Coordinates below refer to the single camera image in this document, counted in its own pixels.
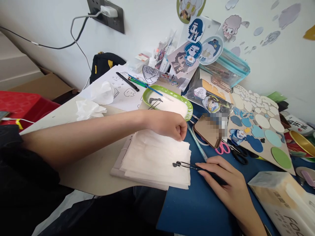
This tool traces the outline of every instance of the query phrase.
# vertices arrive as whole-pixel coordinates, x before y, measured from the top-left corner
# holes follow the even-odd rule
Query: power socket
[[[125,33],[124,11],[121,7],[105,0],[87,0],[87,1],[88,1],[89,9],[92,15],[99,12],[101,10],[101,6],[109,6],[116,9],[118,12],[118,17],[116,18],[110,18],[103,14],[100,14],[97,18],[93,17],[93,19],[123,34]]]

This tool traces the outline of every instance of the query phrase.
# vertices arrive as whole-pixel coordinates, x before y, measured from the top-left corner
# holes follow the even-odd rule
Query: black bag
[[[126,61],[110,52],[99,52],[93,58],[90,84],[109,71],[113,66],[124,65]]]

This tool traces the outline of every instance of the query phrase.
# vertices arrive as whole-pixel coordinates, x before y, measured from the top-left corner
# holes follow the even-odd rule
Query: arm
[[[174,112],[136,110],[24,134],[22,146],[59,169],[143,129],[182,141],[187,123]]]
[[[267,236],[263,223],[254,208],[244,176],[220,156],[210,157],[207,163],[196,163],[197,166],[216,173],[228,185],[220,186],[209,173],[198,171],[236,217],[246,236]]]

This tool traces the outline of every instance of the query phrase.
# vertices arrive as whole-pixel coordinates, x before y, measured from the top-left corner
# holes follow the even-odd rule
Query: tissue
[[[91,117],[102,117],[103,113],[107,112],[106,108],[89,100],[76,101],[75,103],[78,107],[78,111],[76,113],[78,116],[76,119],[77,121],[87,120]]]
[[[91,100],[99,105],[107,105],[114,100],[114,88],[108,81],[91,84]]]

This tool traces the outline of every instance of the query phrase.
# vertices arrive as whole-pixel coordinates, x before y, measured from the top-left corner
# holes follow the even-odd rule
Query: black pen
[[[123,77],[119,72],[116,72],[116,74],[122,78],[126,83],[128,83],[132,88],[134,88],[137,92],[139,92],[140,90],[137,88],[136,85],[134,85],[133,83],[131,83],[129,80],[127,80],[125,77]]]

